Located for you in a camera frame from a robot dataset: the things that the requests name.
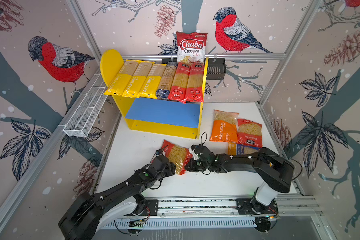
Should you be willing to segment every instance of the bird illustration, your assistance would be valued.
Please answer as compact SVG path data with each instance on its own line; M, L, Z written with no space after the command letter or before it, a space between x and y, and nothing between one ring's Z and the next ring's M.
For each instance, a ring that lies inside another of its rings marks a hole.
M216 41L227 51L238 51L241 53L247 48L257 48L266 53L272 53L261 45L254 38L251 30L242 24L236 16L236 11L232 7L220 8L215 17L216 20Z
M87 54L74 51L72 48L60 47L48 42L41 36L35 36L28 43L31 59L38 60L54 79L63 83L74 83L75 90L71 93L80 93L76 90L76 81L84 75L84 68L90 60Z
M356 8L358 6L360 6L360 0L333 0L333 1L329 2L327 5L330 5L330 4L335 3L337 1L341 1L341 2L345 3L344 8L342 10L339 10L340 14L344 11L345 7L353 7L354 10L355 10L354 15L360 14L360 13L356 12Z

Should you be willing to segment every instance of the gray floor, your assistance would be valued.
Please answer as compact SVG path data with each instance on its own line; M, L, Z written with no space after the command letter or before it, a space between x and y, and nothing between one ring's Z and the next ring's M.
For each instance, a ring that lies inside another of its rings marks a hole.
M92 240L319 240L310 217L283 217L268 235L254 228L204 228L143 230L138 236L123 235L117 230L100 230Z

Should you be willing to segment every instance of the bird head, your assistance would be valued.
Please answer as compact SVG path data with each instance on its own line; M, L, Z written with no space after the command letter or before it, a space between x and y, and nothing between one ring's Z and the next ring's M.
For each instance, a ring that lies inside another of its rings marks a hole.
M236 11L233 9L233 7L223 7L220 8L216 14L213 20L216 20L218 23L221 23L224 18L228 15L236 15Z
M28 43L28 51L31 59L42 61L44 60L42 47L44 44L46 44L48 41L43 38L42 36L35 36L32 38Z

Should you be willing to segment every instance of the pine cone illustration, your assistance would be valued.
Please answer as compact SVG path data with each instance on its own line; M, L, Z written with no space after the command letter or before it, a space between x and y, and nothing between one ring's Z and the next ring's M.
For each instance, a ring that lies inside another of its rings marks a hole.
M97 167L93 165L90 161L86 161L79 171L79 178L77 179L77 185L73 189L75 197L79 196L83 192L88 192L91 190L93 181L95 180L95 175L97 172Z
M345 62L352 62L360 54L360 31L347 35L341 43L332 48L329 55L324 57L324 65L343 65Z
M12 31L12 28L24 25L19 10L24 8L14 0L0 0L0 31Z
M164 5L160 7L160 11L157 11L156 17L155 34L161 38L167 35L175 25L175 13L169 6Z
M279 139L281 146L284 148L284 151L290 151L290 141L292 139L291 131L289 127L287 127L281 119L275 120L273 119L273 130L276 133L277 138Z

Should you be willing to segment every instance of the spaghetti package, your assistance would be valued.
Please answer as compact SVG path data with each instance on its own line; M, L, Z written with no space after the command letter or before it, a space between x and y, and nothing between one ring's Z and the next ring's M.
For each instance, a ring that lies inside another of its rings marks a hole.
M237 138L240 144L252 147L262 147L263 140L261 138L261 124L251 120L237 119L239 130Z
M229 155L244 155L251 154L254 152L258 152L260 150L259 147L249 147L241 144L229 142L228 143L228 154Z
M209 141L237 142L236 125L238 116L238 113L214 110L212 134Z
M204 62L207 33L179 33L177 37L177 61L192 64Z
M149 71L148 77L145 80L143 86L140 89L137 97L145 97L145 98L157 98L156 90L158 84L160 83L161 77L163 76L166 64L156 63L152 66Z
M158 98L168 98L169 91L172 86L173 77L177 69L178 63L169 62L165 67L163 76L161 77L160 83L158 85L156 96Z
M143 86L154 63L155 62L140 61L139 66L123 92L123 97L138 98L137 94Z
M192 153L185 147L180 147L176 144L170 143L164 140L163 155L168 157L170 162L173 162L176 166L176 174L182 175L185 173L185 166L192 158Z
M132 75L134 74L140 61L126 60L124 65L121 67L119 73L115 79L109 85L108 90L104 93L105 95L118 95L121 96L124 92L125 87L129 83Z
M187 90L190 68L190 65L179 63L168 95L169 100L185 103L185 91Z
M203 102L203 76L204 65L201 63L194 63L191 65L189 72L187 90L185 92L185 101L188 102Z

